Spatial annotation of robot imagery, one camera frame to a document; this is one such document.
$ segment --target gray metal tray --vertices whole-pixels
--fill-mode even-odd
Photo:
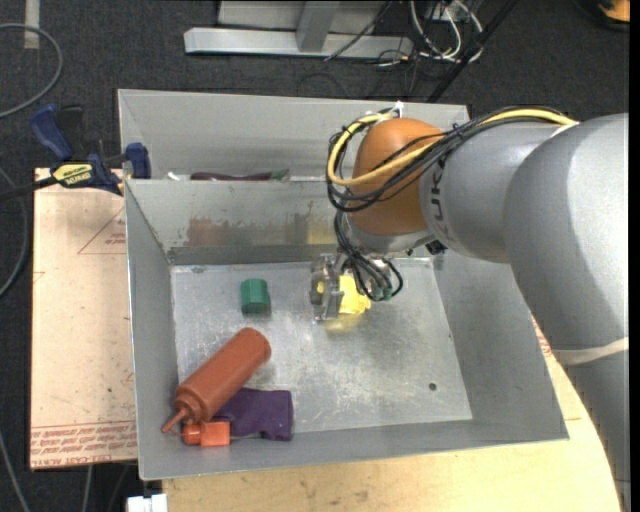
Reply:
[[[402,259],[394,300],[314,324],[308,258],[335,246],[323,183],[130,180],[126,209],[142,478],[566,435],[508,266],[453,253]],[[247,277],[267,280],[271,316],[240,313]],[[180,380],[243,326],[273,346],[250,385],[292,391],[293,441],[205,450],[161,434]]]

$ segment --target green block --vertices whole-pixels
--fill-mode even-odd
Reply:
[[[264,279],[247,279],[240,283],[242,296],[242,312],[245,314],[265,313],[269,311],[271,302]]]

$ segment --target bin floor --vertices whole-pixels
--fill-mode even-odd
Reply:
[[[254,327],[272,356],[247,387],[290,390],[298,433],[471,419],[432,262],[396,266],[404,289],[393,300],[324,323],[313,321],[309,263],[172,267],[180,381]],[[267,281],[269,315],[241,312],[249,278]]]

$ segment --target blue clamp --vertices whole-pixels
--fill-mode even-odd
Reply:
[[[92,187],[121,195],[118,184],[120,184],[122,180],[111,172],[111,169],[104,164],[98,153],[94,151],[88,155],[82,154],[84,150],[84,144],[81,140],[82,109],[79,107],[69,107],[69,109],[70,110],[63,110],[57,113],[56,105],[52,103],[39,109],[29,121],[31,130],[38,141],[56,155],[57,162],[50,168],[51,176],[55,177],[56,180],[65,187]],[[75,140],[73,144],[69,143],[65,132],[60,129],[58,123],[60,116],[62,116],[63,122],[66,121],[67,126],[65,126],[65,130],[68,128],[70,133],[78,139]],[[142,144],[138,142],[129,144],[121,157],[131,161],[135,178],[148,179],[151,177],[149,153]],[[67,178],[63,180],[59,179],[59,175],[64,174],[68,177],[68,173],[65,174],[62,170],[60,173],[55,173],[56,170],[67,163],[83,162],[91,166],[91,171],[87,174],[83,169],[82,177],[73,180],[72,185],[69,184],[70,181]]]

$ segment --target yellow cable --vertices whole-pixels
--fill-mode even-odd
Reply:
[[[404,165],[405,163],[414,160],[416,157],[418,157],[422,153],[424,153],[424,151],[427,148],[429,148],[433,144],[435,144],[435,142],[432,142],[432,143],[430,143],[430,144],[428,144],[426,146],[421,147],[420,149],[416,149],[414,151],[411,151],[410,153],[407,153],[406,155],[403,155],[401,157],[395,158],[391,162],[386,163],[385,165],[383,165],[382,167],[379,167],[375,171],[372,171],[372,172],[370,172],[368,174],[364,174],[362,176],[358,176],[357,178],[343,179],[343,178],[339,178],[338,176],[336,176],[336,174],[335,174],[335,163],[336,163],[336,160],[338,158],[338,153],[340,152],[340,149],[342,148],[342,146],[345,144],[345,142],[347,141],[347,139],[351,135],[352,127],[355,129],[355,128],[358,128],[362,124],[367,124],[367,123],[371,123],[371,122],[382,120],[382,119],[390,119],[391,117],[392,116],[389,115],[389,114],[375,114],[375,115],[371,115],[371,116],[365,116],[365,117],[362,117],[362,118],[358,119],[354,123],[352,123],[342,133],[342,135],[340,136],[340,138],[338,139],[338,141],[334,145],[331,153],[329,154],[329,159],[327,160],[327,176],[329,177],[329,179],[333,183],[335,183],[336,185],[341,185],[343,187],[349,187],[351,185],[359,185],[361,183],[367,183],[369,181],[372,181],[374,178],[377,178],[381,174],[389,171],[390,169],[393,169],[394,167],[397,167],[397,166],[400,166],[400,165]],[[483,124],[486,124],[486,123],[489,123],[489,122],[493,122],[493,121],[501,121],[503,119],[510,119],[510,118],[513,118],[513,117],[536,117],[536,118],[539,118],[539,119],[546,119],[547,121],[551,121],[553,123],[564,125],[564,126],[577,124],[577,121],[574,121],[573,119],[570,119],[568,117],[561,116],[559,114],[554,114],[553,112],[549,112],[547,110],[538,110],[538,109],[529,108],[529,109],[512,110],[510,112],[504,112],[502,114],[497,114],[497,115],[495,115],[493,117],[490,117],[486,121],[483,121],[482,123],[480,123],[480,125],[483,125]]]
[[[512,110],[510,112],[503,112],[502,114],[497,114],[493,117],[490,117],[486,121],[480,123],[480,126],[486,123],[491,123],[493,121],[501,121],[503,119],[511,119],[513,117],[537,117],[539,119],[546,119],[547,121],[551,121],[552,123],[561,124],[565,126],[577,124],[577,121],[573,119],[561,116],[559,114],[554,114],[553,112],[549,112],[547,110],[538,110],[535,108],[523,108],[520,110]]]

